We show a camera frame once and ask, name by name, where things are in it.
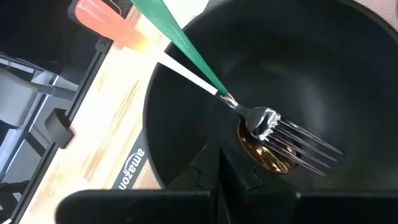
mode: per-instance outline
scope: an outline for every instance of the green handle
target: green handle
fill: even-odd
[[[214,84],[218,91],[227,95],[228,90],[220,82],[205,60],[181,30],[163,0],[130,0],[138,10],[163,32]]]

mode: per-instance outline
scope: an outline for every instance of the wooden desk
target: wooden desk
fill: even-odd
[[[201,13],[208,0],[165,0],[180,26]],[[127,19],[159,50],[169,44],[132,8]],[[114,43],[72,122],[75,137],[59,149],[30,201],[21,223],[54,223],[58,203],[85,189],[110,189],[142,128],[142,109],[155,62]],[[134,189],[158,189],[148,161]]]

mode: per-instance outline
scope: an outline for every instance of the black plastic tab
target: black plastic tab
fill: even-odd
[[[55,108],[44,122],[50,137],[61,149],[65,149],[75,136],[69,129],[70,121],[65,112],[66,110]]]

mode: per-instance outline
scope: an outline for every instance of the black bowl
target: black bowl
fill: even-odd
[[[185,29],[238,102],[268,106],[341,149],[329,178],[297,167],[302,189],[398,189],[398,35],[349,0],[230,1]],[[174,45],[166,52],[205,80]],[[150,161],[170,183],[207,141],[240,147],[239,116],[158,65],[144,128]]]

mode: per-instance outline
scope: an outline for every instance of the orange handle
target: orange handle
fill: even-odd
[[[149,40],[102,0],[80,0],[75,9],[77,19],[91,30],[142,52]]]

